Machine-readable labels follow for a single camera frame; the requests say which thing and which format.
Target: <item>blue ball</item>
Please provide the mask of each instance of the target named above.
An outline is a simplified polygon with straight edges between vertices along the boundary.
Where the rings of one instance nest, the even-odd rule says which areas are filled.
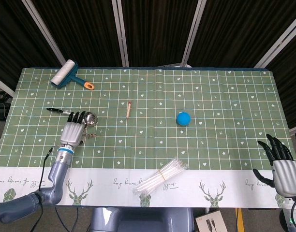
[[[187,126],[191,121],[191,116],[187,112],[181,112],[177,115],[176,121],[181,126]]]

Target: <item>pencil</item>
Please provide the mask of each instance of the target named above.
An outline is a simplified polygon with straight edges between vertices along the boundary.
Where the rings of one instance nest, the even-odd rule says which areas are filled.
[[[128,103],[128,112],[127,112],[127,116],[126,116],[127,119],[129,118],[130,110],[131,110],[131,102],[129,101],[129,103]]]

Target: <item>lint roller handle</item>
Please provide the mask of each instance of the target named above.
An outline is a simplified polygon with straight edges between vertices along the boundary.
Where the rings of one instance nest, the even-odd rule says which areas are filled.
[[[87,89],[94,90],[94,85],[91,84],[91,83],[88,82],[88,81],[85,81],[85,80],[83,80],[83,79],[80,79],[80,78],[78,78],[78,77],[76,77],[76,76],[73,77],[72,80],[75,81],[76,83],[78,83],[78,84],[84,86],[84,87],[87,88]]]

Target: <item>robotic hand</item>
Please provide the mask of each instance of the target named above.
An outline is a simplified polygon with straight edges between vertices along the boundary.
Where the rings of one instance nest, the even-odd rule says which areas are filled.
[[[52,187],[41,188],[44,174],[43,170],[40,185],[37,191],[14,199],[10,202],[0,203],[0,221],[2,223],[13,222],[34,213],[38,206],[40,206],[43,210],[43,206],[45,205],[56,205],[60,202],[62,199],[62,187],[67,169],[72,161],[74,149],[80,144],[82,133],[84,131],[85,126],[82,124],[84,114],[85,111],[83,111],[80,116],[79,112],[75,115],[71,112],[67,123],[63,128],[63,133],[60,138],[61,147],[58,149],[56,161],[53,163],[48,176],[48,179],[52,182]],[[46,155],[44,163],[52,150],[53,147]]]
[[[293,160],[289,149],[277,138],[273,138],[269,134],[266,136],[271,148],[261,141],[258,141],[258,143],[265,150],[272,166],[273,180],[263,177],[257,169],[253,169],[253,173],[261,182],[276,188],[277,193],[286,198],[287,204],[283,204],[283,212],[286,220],[289,219],[288,221],[293,223],[287,223],[289,232],[293,232],[296,231],[296,216],[294,217],[294,208],[296,206],[296,161]]]

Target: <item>tabletop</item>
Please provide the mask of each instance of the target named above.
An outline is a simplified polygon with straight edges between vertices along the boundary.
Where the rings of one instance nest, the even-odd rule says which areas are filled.
[[[91,91],[74,82],[56,89],[49,80],[57,71],[30,68],[20,76],[0,142],[0,202],[34,191],[47,151],[59,145],[67,116],[47,107],[98,116],[88,129],[97,137],[75,150],[62,205],[278,207],[282,201],[252,173],[272,176],[257,144],[266,133],[295,155],[272,72],[79,69],[77,76],[94,84]],[[188,126],[176,123],[179,112],[191,115]],[[145,199],[133,193],[175,157],[189,169]]]

